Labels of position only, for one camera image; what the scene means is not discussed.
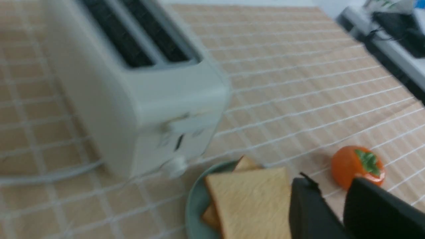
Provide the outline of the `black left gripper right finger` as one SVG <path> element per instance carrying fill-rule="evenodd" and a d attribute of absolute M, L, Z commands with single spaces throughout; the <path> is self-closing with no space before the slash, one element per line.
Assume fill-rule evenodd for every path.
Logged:
<path fill-rule="evenodd" d="M 355 178 L 343 224 L 356 239 L 423 239 L 425 215 L 365 178 Z"/>

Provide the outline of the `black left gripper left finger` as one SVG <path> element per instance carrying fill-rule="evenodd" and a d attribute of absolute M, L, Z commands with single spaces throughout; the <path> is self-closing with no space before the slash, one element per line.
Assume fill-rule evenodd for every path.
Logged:
<path fill-rule="evenodd" d="M 289 227 L 293 239 L 351 239 L 322 196 L 319 184 L 303 172 L 292 181 Z"/>

